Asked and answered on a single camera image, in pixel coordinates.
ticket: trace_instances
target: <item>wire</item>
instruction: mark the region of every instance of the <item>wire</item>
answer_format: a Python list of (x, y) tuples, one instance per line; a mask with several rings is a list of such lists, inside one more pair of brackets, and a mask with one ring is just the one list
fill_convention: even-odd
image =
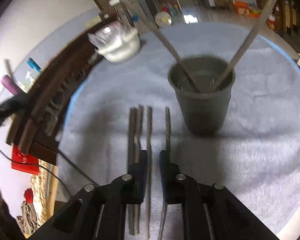
[(43, 167), (43, 166), (41, 166), (41, 165), (39, 165), (39, 164), (31, 164), (31, 163), (20, 163), (20, 162), (16, 162), (16, 161), (12, 160), (11, 158), (9, 158), (7, 155), (5, 155), (4, 152), (3, 152), (2, 150), (0, 150), (0, 153), (1, 153), (6, 159), (8, 159), (9, 161), (11, 161), (11, 162), (13, 162), (13, 163), (16, 163), (16, 164), (22, 164), (22, 165), (28, 165), (28, 166), (37, 166), (37, 167), (40, 167), (40, 168), (46, 170), (46, 171), (49, 172), (52, 176), (54, 176), (57, 180), (60, 181), (60, 183), (63, 185), (63, 187), (64, 187), (65, 190), (67, 191), (68, 195), (69, 195), (70, 197), (72, 197), (72, 194), (70, 193), (70, 191), (69, 191), (68, 187), (66, 186), (66, 184), (64, 184), (63, 181), (62, 181), (61, 179), (59, 179), (57, 175), (53, 174), (53, 172), (49, 171), (46, 167)]
[(90, 181), (95, 186), (99, 187), (100, 185), (91, 179), (87, 174), (85, 174), (77, 165), (75, 165), (65, 154), (59, 152), (60, 155), (82, 176), (84, 176), (88, 181)]

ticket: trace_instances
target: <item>silver screw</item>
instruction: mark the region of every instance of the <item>silver screw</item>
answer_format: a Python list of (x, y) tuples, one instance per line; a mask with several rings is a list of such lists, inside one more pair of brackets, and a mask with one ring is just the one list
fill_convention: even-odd
[(217, 184), (217, 183), (215, 183), (213, 186), (214, 186), (214, 188), (217, 189), (217, 190), (222, 190), (222, 189), (224, 188), (223, 185), (219, 185), (219, 184)]
[(87, 184), (84, 187), (84, 190), (87, 191), (87, 192), (90, 192), (90, 191), (94, 190), (94, 185), (93, 184)]
[(121, 178), (122, 178), (123, 180), (127, 181), (127, 180), (132, 179), (132, 176), (131, 176), (130, 174), (124, 174)]
[(185, 180), (185, 179), (186, 179), (186, 176), (185, 176), (184, 174), (178, 174), (178, 175), (176, 176), (176, 179), (177, 179), (177, 180)]

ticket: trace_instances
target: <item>red box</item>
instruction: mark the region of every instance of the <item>red box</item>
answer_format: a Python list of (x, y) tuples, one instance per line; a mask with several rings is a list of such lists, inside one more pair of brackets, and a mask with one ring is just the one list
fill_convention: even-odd
[[(20, 150), (18, 149), (18, 146), (13, 146), (12, 148), (12, 158), (13, 161), (19, 162), (19, 163), (27, 163), (27, 164), (39, 164), (39, 159), (37, 157), (34, 157), (30, 154), (23, 155)], [(24, 165), (24, 164), (18, 164), (11, 162), (11, 168), (17, 170), (17, 171), (23, 171), (26, 173), (31, 173), (38, 175), (39, 174), (39, 167), (34, 165)]]

